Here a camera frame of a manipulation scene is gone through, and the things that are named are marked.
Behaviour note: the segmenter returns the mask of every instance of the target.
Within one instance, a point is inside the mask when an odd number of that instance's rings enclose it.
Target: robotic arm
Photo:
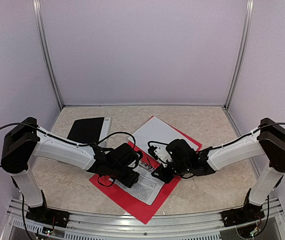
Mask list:
[[[4,127],[15,124],[18,126],[4,138],[1,167],[11,175],[14,184],[24,195],[28,204],[28,219],[48,225],[52,225],[54,220],[55,226],[62,228],[67,226],[69,219],[68,212],[47,207],[44,193],[29,169],[31,156],[71,164],[100,177],[110,176],[129,188],[138,181],[139,174],[134,168],[143,155],[127,143],[112,149],[99,147],[95,143],[71,141],[38,126],[37,120],[32,117]],[[231,142],[201,151],[195,151],[183,139],[162,143],[167,145],[165,149],[149,143],[148,153],[162,162],[152,175],[165,183],[169,183],[174,176],[184,179],[206,176],[247,158],[260,155],[268,157],[269,163],[248,191],[243,207],[221,213],[225,227],[264,218],[262,205],[285,174],[285,129],[269,118],[264,118],[259,127]]]
[[[142,158],[127,143],[117,147],[102,148],[95,143],[82,144],[61,138],[37,125],[35,118],[29,117],[4,138],[1,167],[8,172],[28,204],[26,218],[51,225],[66,227],[69,213],[50,209],[46,205],[44,193],[39,189],[29,168],[31,156],[45,157],[77,166],[87,172],[110,176],[131,188],[138,181],[139,173],[133,169]]]
[[[162,162],[152,175],[169,183],[175,175],[182,178],[210,175],[230,164],[267,155],[269,163],[248,191],[243,207],[222,212],[225,227],[262,219],[265,199],[285,174],[285,129],[279,125],[269,126],[274,123],[264,118],[258,128],[240,138],[201,151],[194,151],[183,139],[173,140],[165,150],[151,145],[149,154]]]

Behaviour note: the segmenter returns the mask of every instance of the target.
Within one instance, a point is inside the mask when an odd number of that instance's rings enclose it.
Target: metal corner post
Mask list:
[[[231,84],[230,84],[229,91],[228,91],[228,96],[226,99],[226,103],[224,105],[227,111],[231,105],[231,102],[232,102],[232,99],[235,93],[236,85],[238,82],[239,74],[242,68],[246,45],[247,45],[248,36],[249,36],[249,31],[250,31],[250,26],[251,26],[251,21],[252,21],[253,9],[254,9],[254,0],[247,0],[245,19],[243,23],[242,35],[241,35],[241,40],[240,40],[240,48],[238,51],[236,66],[233,71],[232,80],[231,80]]]
[[[43,58],[44,58],[44,61],[47,67],[50,83],[51,83],[57,104],[59,106],[59,109],[62,110],[64,108],[64,102],[62,99],[62,95],[59,91],[59,87],[58,87],[55,74],[54,74],[52,61],[51,61],[49,51],[48,51],[43,16],[42,16],[41,2],[40,0],[32,0],[32,3],[33,3],[33,10],[34,10],[35,18],[36,18],[36,25],[37,25],[38,34],[39,34],[40,45],[41,45],[41,49],[43,53]]]

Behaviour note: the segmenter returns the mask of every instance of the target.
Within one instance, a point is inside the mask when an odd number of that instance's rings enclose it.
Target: metal frame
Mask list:
[[[243,59],[245,56],[245,50],[246,50],[246,45],[248,41],[248,36],[249,36],[249,31],[250,31],[250,25],[251,25],[251,20],[252,20],[252,14],[253,14],[253,7],[254,7],[254,0],[247,0],[247,5],[246,5],[246,12],[245,12],[245,19],[244,19],[244,24],[243,24],[243,30],[242,30],[242,35],[241,35],[241,40],[240,40],[240,46],[239,46],[239,51],[237,55],[237,60],[236,60],[236,66],[233,71],[232,75],[232,80],[231,84],[228,90],[227,94],[227,99],[225,101],[225,104],[84,104],[84,105],[65,105],[63,102],[63,98],[61,95],[61,92],[59,90],[59,86],[55,77],[52,61],[50,58],[49,50],[48,50],[48,45],[46,41],[46,34],[45,34],[45,27],[44,27],[44,22],[43,22],[43,16],[42,16],[42,8],[41,8],[41,0],[32,0],[33,2],[33,9],[34,9],[34,14],[35,14],[35,19],[36,19],[36,24],[37,24],[37,29],[38,29],[38,34],[39,34],[39,39],[40,39],[40,44],[42,48],[42,53],[44,56],[44,61],[46,64],[46,68],[48,71],[49,79],[51,86],[54,91],[55,99],[56,102],[59,106],[59,109],[62,110],[64,107],[101,107],[101,106],[154,106],[154,105],[159,105],[159,106],[206,106],[206,107],[224,107],[225,109],[229,109],[235,90],[236,90],[236,85],[239,79],[239,74],[241,71]]]
[[[59,91],[59,87],[55,78],[54,69],[52,65],[52,61],[49,55],[47,41],[46,41],[46,35],[45,35],[45,28],[44,28],[44,22],[43,22],[43,16],[42,16],[42,8],[41,8],[41,2],[40,0],[32,0],[33,2],[33,10],[36,18],[36,24],[40,39],[40,45],[43,53],[43,58],[46,64],[46,68],[48,71],[50,83],[55,95],[56,102],[59,106],[59,109],[62,110],[64,108],[64,102],[62,95]]]
[[[82,107],[144,107],[144,106],[181,106],[181,107],[224,107],[222,104],[159,104],[159,103],[137,103],[137,104],[130,104],[130,103],[124,103],[124,104],[84,104],[84,105],[65,105],[65,108],[82,108]]]
[[[250,26],[251,26],[251,21],[252,21],[253,9],[254,9],[254,0],[247,0],[247,7],[246,7],[245,19],[244,19],[244,23],[243,23],[240,48],[238,51],[236,66],[235,66],[235,69],[233,71],[232,80],[231,80],[230,88],[228,91],[228,96],[227,96],[227,99],[226,99],[226,102],[224,105],[224,107],[227,110],[229,109],[231,102],[233,100],[236,85],[237,85],[237,82],[239,79],[239,74],[240,74],[240,71],[242,68],[242,64],[243,64],[243,60],[244,60],[244,56],[245,56],[246,45],[247,45],[248,36],[249,36],[249,31],[250,31]]]
[[[222,110],[225,113],[225,115],[226,115],[232,129],[234,130],[235,134],[237,135],[237,137],[240,137],[241,133],[240,133],[240,130],[235,123],[234,118],[229,113],[229,111],[226,107],[222,107]],[[251,169],[253,171],[255,178],[258,179],[259,176],[261,175],[261,171],[259,170],[258,166],[256,165],[255,161],[252,158],[249,158],[249,162],[250,162]],[[285,214],[278,215],[275,217],[275,219],[276,219],[277,226],[279,229],[280,237],[282,240],[285,240]]]
[[[263,204],[267,215],[267,203]],[[156,215],[147,225],[144,225],[133,216],[109,215],[69,211],[71,213],[67,228],[56,227],[55,230],[64,235],[64,238],[55,239],[144,239],[144,240],[184,240],[201,236],[219,235],[224,230],[235,229],[235,226],[224,227],[221,217],[222,210],[179,214]],[[277,198],[270,200],[269,218],[276,218],[282,240],[285,240],[285,219],[283,209]],[[4,229],[0,240],[8,240],[14,227],[23,228],[22,201],[13,199],[4,221]],[[26,219],[27,228],[36,231],[37,228],[50,227]]]

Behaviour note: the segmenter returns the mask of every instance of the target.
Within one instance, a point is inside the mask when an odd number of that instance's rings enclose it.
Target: black notebook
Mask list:
[[[67,139],[82,144],[97,143],[108,136],[111,122],[111,117],[78,119],[73,122]],[[99,146],[106,147],[107,139]]]

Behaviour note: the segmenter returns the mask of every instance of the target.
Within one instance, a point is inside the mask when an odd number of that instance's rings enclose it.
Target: red paper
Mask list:
[[[198,146],[198,149],[201,148],[201,144],[196,140],[192,139],[191,137],[187,136],[186,134],[182,133],[181,131],[177,130],[176,128],[172,127],[180,134],[184,135],[188,138],[191,142]],[[132,147],[134,146],[133,143],[129,142],[129,145]],[[159,165],[159,163],[150,157],[145,152],[143,153],[143,157],[141,161],[148,163],[147,158],[149,159],[151,165],[155,168]],[[99,181],[104,185],[110,185],[111,181],[109,181],[109,176],[103,176],[99,179]],[[175,176],[170,183],[164,184],[161,188],[158,196],[153,201],[152,205],[147,205],[144,202],[138,200],[137,198],[131,196],[129,193],[122,190],[116,184],[112,185],[111,187],[104,187],[98,183],[98,174],[95,174],[90,178],[90,182],[95,185],[100,191],[102,191],[107,197],[113,200],[116,204],[118,204],[121,208],[127,211],[129,214],[134,216],[136,219],[141,221],[143,224],[147,224],[150,219],[155,215],[158,209],[163,205],[169,195],[172,193],[174,188],[177,186],[181,178],[179,176]]]

